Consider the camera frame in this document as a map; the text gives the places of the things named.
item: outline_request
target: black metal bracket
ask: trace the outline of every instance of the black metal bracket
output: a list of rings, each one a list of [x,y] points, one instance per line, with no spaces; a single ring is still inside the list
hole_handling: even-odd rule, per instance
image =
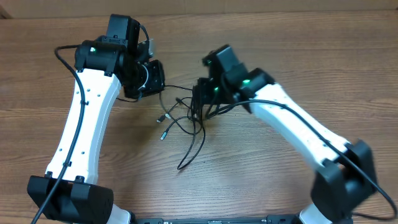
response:
[[[362,140],[346,147],[345,156],[377,183],[371,148]],[[351,218],[352,211],[376,189],[342,159],[325,160],[323,165],[324,168],[318,169],[315,176],[312,201],[332,222]]]
[[[127,98],[139,99],[164,90],[163,65],[153,56],[151,41],[138,43],[140,23],[129,16],[112,14],[106,35],[85,40],[76,49],[75,68],[115,74]]]
[[[27,193],[40,207],[56,179],[31,176]],[[61,180],[43,214],[49,220],[68,223],[106,224],[113,206],[113,191],[93,184]]]
[[[197,86],[193,88],[193,97],[199,107],[245,101],[254,98],[262,87],[275,83],[260,68],[248,72],[229,45],[210,52],[202,62],[209,69],[209,77],[199,78]],[[243,106],[251,112],[249,105]]]

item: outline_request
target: black end effector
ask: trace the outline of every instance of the black end effector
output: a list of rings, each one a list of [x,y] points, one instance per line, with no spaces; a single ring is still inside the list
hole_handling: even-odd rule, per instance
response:
[[[345,155],[377,183],[371,148],[361,140],[346,147]],[[376,189],[344,160],[326,160],[323,165],[315,177],[311,198],[327,219],[338,223],[350,218],[352,211]]]
[[[260,68],[248,72],[233,52],[224,45],[202,59],[209,69],[209,78],[199,78],[193,95],[200,106],[230,104],[254,98],[256,92],[275,80]]]
[[[106,35],[85,40],[75,53],[75,68],[105,71],[115,74],[127,98],[138,99],[164,89],[164,71],[153,56],[150,40],[138,43],[140,23],[129,16],[112,14]]]

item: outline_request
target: robotic arm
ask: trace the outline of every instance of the robotic arm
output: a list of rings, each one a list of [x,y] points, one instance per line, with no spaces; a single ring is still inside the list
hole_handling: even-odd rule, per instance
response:
[[[344,160],[349,158],[376,182],[371,149],[366,143],[359,141],[352,145],[329,131],[295,104],[266,72],[259,68],[248,72],[232,48],[225,45],[203,59],[210,75],[200,78],[193,88],[195,106],[243,105],[278,130],[316,173],[311,192],[314,204],[299,215],[199,220],[136,219],[133,213],[118,208],[113,204],[112,190],[95,185],[100,147],[112,105],[122,86],[126,97],[137,100],[164,89],[162,64],[149,61],[153,56],[152,40],[147,37],[138,43],[140,27],[130,17],[112,15],[105,36],[86,40],[76,50],[75,68],[84,89],[76,83],[67,123],[45,177],[31,176],[27,187],[30,197],[41,207],[55,181],[62,178],[44,210],[48,219],[100,224],[330,224],[350,221],[353,209],[376,191]],[[81,102],[79,91],[85,91],[85,102]],[[86,105],[81,132],[66,172],[60,175],[78,123],[80,103]]]
[[[121,87],[127,98],[159,93],[164,89],[164,72],[153,56],[153,41],[138,43],[142,25],[128,16],[112,15],[106,35],[86,40],[76,50],[76,80],[72,105],[60,144],[45,177],[31,176],[27,192],[41,207],[57,179],[62,179],[44,206],[51,220],[68,223],[135,223],[133,213],[113,204],[111,189],[97,186],[98,159],[109,113]],[[81,91],[85,101],[82,102]],[[67,169],[62,175],[68,149],[85,104],[80,134]]]
[[[352,221],[352,211],[376,192],[369,182],[370,179],[377,186],[371,148],[363,141],[352,145],[322,126],[266,72],[260,68],[248,72],[230,46],[210,52],[203,64],[209,69],[209,78],[200,78],[193,89],[197,107],[221,103],[243,105],[280,132],[316,173],[311,192],[314,204],[299,216],[267,218],[273,218],[272,223]]]

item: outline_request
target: wood grain surface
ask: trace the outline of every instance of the wood grain surface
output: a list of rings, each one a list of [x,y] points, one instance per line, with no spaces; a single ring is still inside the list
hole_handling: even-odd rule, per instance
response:
[[[370,144],[379,183],[398,202],[397,11],[136,19],[157,42],[167,84],[194,85],[208,76],[201,58],[231,44],[248,69],[268,71],[326,127]],[[107,25],[108,17],[0,21],[0,223],[30,223],[37,207],[28,179],[44,174],[65,125],[73,77],[53,49],[95,39]],[[62,55],[73,64],[73,53]],[[189,94],[166,89],[164,98],[171,105]],[[174,127],[160,141],[169,124],[156,123],[161,114],[157,96],[112,108],[98,185],[113,189],[121,208],[141,218],[263,217],[311,203],[313,172],[301,155],[243,109],[205,123],[205,147],[181,172],[190,136]],[[379,194],[358,211],[391,214]]]

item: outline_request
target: black cable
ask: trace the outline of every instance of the black cable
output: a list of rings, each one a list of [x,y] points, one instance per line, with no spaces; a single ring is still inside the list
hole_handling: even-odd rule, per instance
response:
[[[206,114],[205,114],[205,118],[206,118],[206,119],[210,119],[209,113],[210,113],[211,108],[213,107],[214,103],[215,103],[216,100],[217,100],[218,93],[219,93],[219,91],[216,92],[216,94],[214,95],[213,99],[211,100],[210,106],[209,106],[209,108],[207,109]]]
[[[380,221],[391,221],[395,220],[398,216],[398,211],[397,207],[394,203],[394,201],[390,198],[390,196],[380,187],[375,183],[365,172],[363,172],[362,169],[360,169],[351,159],[348,159],[342,152],[340,152],[335,146],[333,146],[330,141],[325,139],[307,120],[305,120],[300,114],[298,114],[295,110],[292,108],[288,107],[285,104],[278,103],[275,101],[270,101],[270,100],[246,100],[238,103],[234,103],[232,105],[224,106],[220,108],[218,111],[214,111],[212,113],[217,114],[219,111],[226,110],[228,108],[233,108],[238,105],[243,105],[246,103],[266,103],[269,105],[276,105],[279,106],[292,114],[294,114],[299,120],[301,120],[302,123],[304,123],[323,143],[325,143],[330,149],[332,149],[335,153],[337,153],[344,161],[346,161],[357,173],[359,173],[364,179],[366,179],[380,194],[387,200],[387,202],[390,204],[392,210],[394,211],[394,216],[385,218],[385,217],[375,217],[372,215],[365,215],[361,213],[353,213],[353,215],[359,216],[359,217],[364,217],[372,220],[380,220]]]
[[[84,113],[85,113],[85,106],[86,106],[86,98],[85,98],[85,90],[83,88],[83,84],[81,83],[81,80],[79,78],[79,76],[76,74],[76,71],[63,59],[61,58],[61,56],[58,54],[59,50],[62,49],[72,49],[72,48],[77,48],[79,47],[79,45],[67,45],[67,46],[61,46],[61,47],[57,47],[54,50],[54,54],[55,56],[59,59],[59,61],[61,61],[63,63],[63,65],[72,73],[72,75],[75,77],[77,85],[79,86],[80,89],[80,96],[81,96],[81,102],[80,102],[80,114],[79,114],[79,120],[77,122],[77,126],[76,126],[76,131],[75,131],[75,135],[73,136],[72,139],[72,143],[70,144],[70,148],[67,154],[67,158],[65,159],[65,162],[63,163],[63,167],[62,170],[60,172],[60,174],[58,175],[58,179],[55,181],[54,186],[52,187],[51,191],[49,192],[49,194],[47,195],[47,197],[45,198],[43,204],[40,206],[39,210],[37,211],[35,217],[32,220],[31,224],[35,224],[37,222],[37,220],[40,218],[40,215],[43,213],[43,211],[45,210],[46,206],[48,205],[48,203],[50,202],[53,194],[55,193],[58,185],[60,184],[63,175],[65,174],[65,172],[67,171],[67,167],[69,166],[69,162],[70,162],[70,158],[72,157],[73,154],[73,150],[75,148],[79,133],[80,133],[80,129],[81,129],[81,124],[83,122],[83,117],[84,117]]]
[[[123,101],[123,102],[128,102],[128,103],[137,103],[138,101],[140,101],[142,98],[142,92],[139,92],[139,96],[138,99],[131,101],[131,100],[125,100],[125,99],[120,99],[119,97],[116,97],[117,100]]]
[[[226,110],[224,110],[224,111],[222,111],[222,112],[218,112],[216,115],[221,115],[221,114],[228,113],[228,112],[231,111],[233,108],[234,108],[234,106],[232,106],[232,107],[230,107],[230,108],[228,108],[228,109],[226,109]]]
[[[184,99],[186,99],[186,98],[192,98],[192,97],[185,97],[185,98],[182,98],[182,99],[180,99],[180,100],[178,100],[178,99],[176,99],[176,100],[177,100],[178,102],[182,102],[182,100],[184,100]],[[159,99],[160,99],[160,104],[162,105],[162,107],[163,107],[163,109],[164,109],[162,97],[159,96]],[[186,107],[188,108],[188,114],[187,114],[187,116],[182,116],[182,117],[179,117],[179,118],[173,118],[173,117],[170,115],[170,113],[169,113],[169,115],[170,115],[170,117],[173,119],[173,121],[170,123],[170,125],[169,125],[168,128],[164,131],[162,137],[160,138],[161,140],[163,140],[163,139],[166,137],[167,133],[170,131],[170,128],[171,128],[174,124],[177,124],[177,125],[180,127],[178,121],[181,120],[181,119],[189,119],[189,120],[191,120],[191,121],[193,122],[193,132],[192,132],[192,141],[191,141],[191,145],[190,145],[190,147],[188,148],[188,151],[185,153],[183,159],[180,161],[179,165],[177,166],[177,170],[182,170],[182,169],[186,168],[186,166],[188,166],[188,165],[196,158],[196,156],[197,156],[197,155],[199,154],[199,152],[201,151],[201,149],[202,149],[202,147],[203,147],[203,145],[204,145],[204,143],[205,143],[205,140],[206,140],[206,131],[205,131],[205,128],[203,127],[203,122],[200,121],[199,119],[196,119],[196,118],[195,118],[195,112],[194,112],[194,110],[193,110],[193,108],[192,108],[192,106],[193,106],[193,101],[191,100],[191,106],[188,106],[188,105],[186,105],[185,103],[183,103],[183,105],[186,106]],[[195,124],[196,122],[199,123],[199,125],[200,125],[200,129],[199,129],[198,131],[196,131],[196,130],[197,130],[196,124]],[[195,155],[193,155],[192,158],[191,158],[186,164],[182,165],[183,162],[185,161],[185,159],[186,159],[186,158],[188,157],[188,155],[190,154],[192,148],[193,148],[193,145],[194,145],[194,143],[195,143],[195,141],[196,141],[196,135],[197,135],[201,130],[203,130],[203,140],[202,140],[202,143],[200,144],[200,147],[198,148],[198,150],[197,150],[197,152],[195,153]]]
[[[159,93],[159,101],[160,101],[160,106],[162,107],[162,109],[163,109],[166,113],[168,113],[168,110],[166,109],[166,107],[165,107],[164,104],[163,104],[162,92]],[[170,116],[170,118],[171,118],[173,121],[175,121],[175,118],[174,118],[171,114],[169,114],[169,116]],[[181,124],[178,123],[178,121],[175,121],[175,124],[178,125],[178,126],[180,127],[180,129],[181,129],[183,132],[185,132],[185,133],[187,133],[187,134],[190,134],[190,135],[193,135],[193,134],[194,134],[194,133],[191,133],[191,132],[185,130],[185,129],[181,126]]]
[[[148,32],[147,32],[147,29],[145,29],[144,25],[142,25],[142,24],[140,24],[139,27],[141,27],[142,31],[144,31],[145,37],[149,41],[149,35],[148,35]]]
[[[177,86],[177,85],[165,85],[164,87],[174,87],[174,88],[180,88],[180,89],[183,89],[183,90],[192,91],[191,88],[182,87],[182,86]]]
[[[190,96],[184,97],[184,98],[182,98],[182,99],[176,98],[176,99],[175,99],[175,100],[177,101],[176,104],[174,104],[174,105],[169,109],[169,112],[168,112],[168,113],[163,114],[163,115],[160,116],[156,121],[157,121],[158,123],[161,123],[161,122],[164,121],[165,118],[170,117],[170,112],[173,111],[174,108],[176,108],[179,104],[183,104],[184,106],[187,106],[187,105],[183,102],[183,100],[184,100],[184,99],[189,99],[189,98],[192,99],[192,97],[190,97]]]

